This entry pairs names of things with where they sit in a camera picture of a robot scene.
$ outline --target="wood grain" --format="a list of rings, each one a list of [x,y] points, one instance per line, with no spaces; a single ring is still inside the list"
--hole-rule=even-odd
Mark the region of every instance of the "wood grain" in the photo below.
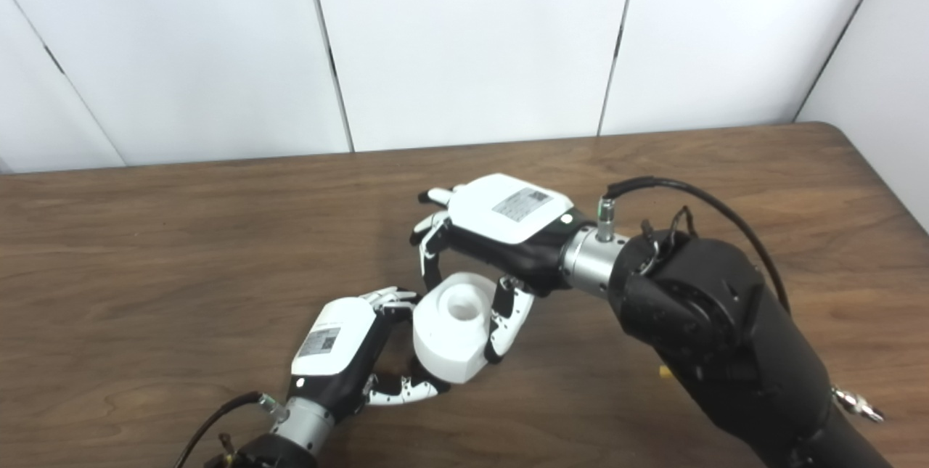
[[[834,381],[889,415],[856,426],[897,468],[929,465],[929,239],[822,124],[0,176],[0,465],[170,465],[230,396],[281,395],[326,300],[420,286],[418,192],[494,171],[587,211],[639,174],[722,197],[769,246]],[[671,191],[624,197],[621,229],[685,202],[701,234],[741,241]],[[412,349],[395,339],[394,359]],[[604,303],[558,292],[502,365],[443,398],[365,409],[323,466],[759,465],[658,366]],[[241,444],[266,422],[240,411],[222,429]],[[212,432],[190,466],[218,451]]]

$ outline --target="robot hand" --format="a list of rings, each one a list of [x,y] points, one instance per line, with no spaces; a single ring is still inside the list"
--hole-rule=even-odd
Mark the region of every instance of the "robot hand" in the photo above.
[[[414,292],[386,287],[325,305],[292,360],[286,405],[266,396],[256,401],[275,419],[270,432],[239,449],[230,447],[227,438],[226,455],[206,466],[316,466],[332,428],[366,404],[404,404],[448,390],[448,383],[424,369],[402,377],[372,372],[392,326],[409,321],[418,300]]]
[[[536,296],[575,287],[606,298],[625,242],[613,233],[612,202],[601,205],[597,224],[564,194],[505,174],[434,188],[419,200],[444,209],[416,224],[409,237],[419,246],[429,290],[442,280],[439,253],[452,249],[500,269]]]

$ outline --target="robot finger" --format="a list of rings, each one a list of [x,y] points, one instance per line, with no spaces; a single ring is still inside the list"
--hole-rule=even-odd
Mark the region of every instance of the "robot finger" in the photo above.
[[[439,207],[448,207],[451,196],[454,194],[454,190],[448,190],[444,188],[431,188],[425,192],[419,194],[420,203],[434,203]]]
[[[409,244],[419,245],[429,231],[437,226],[441,226],[441,224],[445,223],[445,220],[448,219],[449,212],[447,210],[439,210],[438,213],[429,214],[424,220],[416,223],[416,226],[412,227],[412,233],[409,234]]]

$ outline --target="small metal fitting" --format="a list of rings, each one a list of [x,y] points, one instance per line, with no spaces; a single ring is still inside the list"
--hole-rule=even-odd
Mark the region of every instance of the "small metal fitting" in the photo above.
[[[874,406],[869,405],[868,401],[861,395],[853,394],[852,392],[846,392],[845,390],[840,389],[838,386],[833,385],[832,397],[835,398],[836,402],[838,402],[839,405],[850,414],[860,415],[873,422],[885,421],[883,412],[874,408]]]
[[[616,217],[616,201],[608,197],[601,197],[597,204],[597,241],[613,241],[614,218]]]
[[[274,422],[285,422],[290,417],[290,412],[268,394],[261,395],[261,398],[258,399],[258,405],[261,406],[263,411],[268,412]]]

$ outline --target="barcode label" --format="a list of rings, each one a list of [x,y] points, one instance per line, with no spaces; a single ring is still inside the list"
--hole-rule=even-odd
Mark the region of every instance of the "barcode label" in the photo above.
[[[303,356],[315,356],[317,353],[332,352],[332,346],[335,345],[335,338],[339,335],[338,329],[325,329],[309,332],[303,344],[300,345],[298,358]]]
[[[531,187],[511,194],[494,207],[495,213],[501,213],[514,222],[520,222],[524,217],[532,214],[538,207],[552,200],[551,196]]]

